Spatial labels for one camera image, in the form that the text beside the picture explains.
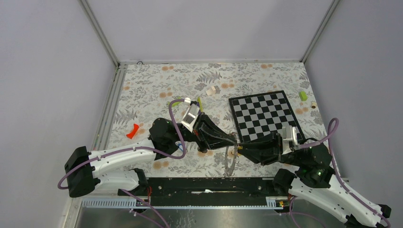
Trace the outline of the large silver keyring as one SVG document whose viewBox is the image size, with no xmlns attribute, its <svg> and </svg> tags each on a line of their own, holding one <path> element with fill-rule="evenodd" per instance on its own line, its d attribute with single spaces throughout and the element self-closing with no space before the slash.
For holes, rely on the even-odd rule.
<svg viewBox="0 0 403 228">
<path fill-rule="evenodd" d="M 225 150 L 224 175 L 226 177 L 233 176 L 239 148 L 239 137 L 237 136 L 237 133 L 232 132 L 230 133 L 230 136 L 233 136 L 235 138 L 235 144 L 232 146 L 233 149 L 230 149 L 231 146 L 229 146 L 226 147 Z"/>
</svg>

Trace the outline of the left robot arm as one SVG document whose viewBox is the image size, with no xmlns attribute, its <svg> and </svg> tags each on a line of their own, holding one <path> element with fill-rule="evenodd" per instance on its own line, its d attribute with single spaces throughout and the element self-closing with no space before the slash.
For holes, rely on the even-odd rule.
<svg viewBox="0 0 403 228">
<path fill-rule="evenodd" d="M 186 142 L 196 143 L 198 150 L 207 152 L 237 144 L 236 136 L 226 133 L 201 114 L 190 129 L 184 122 L 157 118 L 149 129 L 149 136 L 131 145 L 116 149 L 89 151 L 86 146 L 76 148 L 64 165 L 65 176 L 58 188 L 67 182 L 65 189 L 71 198 L 78 198 L 95 190 L 131 190 L 135 195 L 147 191 L 144 171 L 117 171 L 118 168 L 136 163 L 152 162 L 163 158 L 182 159 Z"/>
</svg>

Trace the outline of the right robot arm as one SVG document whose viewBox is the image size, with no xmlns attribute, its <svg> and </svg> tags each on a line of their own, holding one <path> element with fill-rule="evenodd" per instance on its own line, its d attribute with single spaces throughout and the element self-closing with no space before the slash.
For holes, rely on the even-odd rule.
<svg viewBox="0 0 403 228">
<path fill-rule="evenodd" d="M 382 228 L 392 209 L 371 203 L 342 180 L 331 167 L 333 156 L 315 140 L 314 146 L 302 148 L 298 133 L 270 133 L 238 145 L 238 153 L 254 163 L 275 162 L 297 166 L 297 171 L 279 169 L 272 181 L 273 191 L 304 199 L 332 214 L 348 228 Z"/>
</svg>

